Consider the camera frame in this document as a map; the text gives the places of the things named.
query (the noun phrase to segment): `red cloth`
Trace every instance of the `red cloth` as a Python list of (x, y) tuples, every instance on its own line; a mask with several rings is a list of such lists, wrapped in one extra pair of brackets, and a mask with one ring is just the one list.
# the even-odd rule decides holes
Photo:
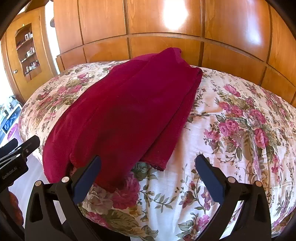
[(96, 183), (120, 187), (138, 161), (164, 170), (192, 108), (202, 71), (181, 50), (139, 56), (115, 66), (60, 117), (43, 150), (44, 173), (58, 182), (70, 163), (102, 160)]

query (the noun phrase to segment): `white wall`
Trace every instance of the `white wall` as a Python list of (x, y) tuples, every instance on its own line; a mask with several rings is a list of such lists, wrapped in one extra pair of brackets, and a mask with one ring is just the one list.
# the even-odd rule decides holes
[(1, 48), (0, 48), (0, 105), (3, 102), (6, 102), (7, 98), (11, 95), (13, 95), (13, 92), (5, 72)]
[(55, 28), (50, 26), (50, 21), (53, 17), (54, 17), (54, 3), (52, 1), (49, 1), (45, 5), (46, 32), (47, 32), (50, 52), (52, 54), (52, 59), (54, 61), (54, 66), (56, 67), (57, 73), (59, 74), (59, 68), (56, 62), (56, 57), (60, 54), (59, 45), (57, 42), (57, 33), (55, 31)]

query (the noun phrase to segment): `red blanket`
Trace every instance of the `red blanket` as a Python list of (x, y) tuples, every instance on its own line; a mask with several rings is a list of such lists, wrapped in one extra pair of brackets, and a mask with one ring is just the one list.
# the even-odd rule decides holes
[(202, 71), (181, 50), (139, 56), (115, 66), (60, 117), (43, 151), (49, 182), (102, 159), (96, 183), (113, 192), (138, 161), (164, 170), (192, 108)]

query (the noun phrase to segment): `wooden headboard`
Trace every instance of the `wooden headboard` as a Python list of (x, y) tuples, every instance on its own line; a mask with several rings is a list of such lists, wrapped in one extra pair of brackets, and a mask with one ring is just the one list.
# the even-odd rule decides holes
[(60, 71), (179, 47), (296, 107), (296, 40), (265, 0), (54, 0)]

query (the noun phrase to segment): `floral comforter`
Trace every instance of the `floral comforter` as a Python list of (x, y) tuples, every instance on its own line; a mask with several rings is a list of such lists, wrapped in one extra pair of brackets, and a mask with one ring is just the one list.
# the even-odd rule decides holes
[[(23, 140), (39, 136), (41, 146), (34, 155), (41, 162), (46, 138), (63, 112), (122, 62), (74, 66), (31, 96), (19, 119), (20, 133)], [(86, 217), (145, 241), (194, 240), (219, 205), (195, 170), (194, 159), (203, 153), (226, 176), (244, 183), (260, 180), (269, 204), (272, 233), (285, 227), (296, 206), (296, 109), (251, 82), (202, 70), (191, 113), (167, 168), (160, 172), (139, 162), (124, 187), (114, 193), (93, 185), (78, 205)], [(230, 234), (240, 209), (241, 203), (224, 236)]]

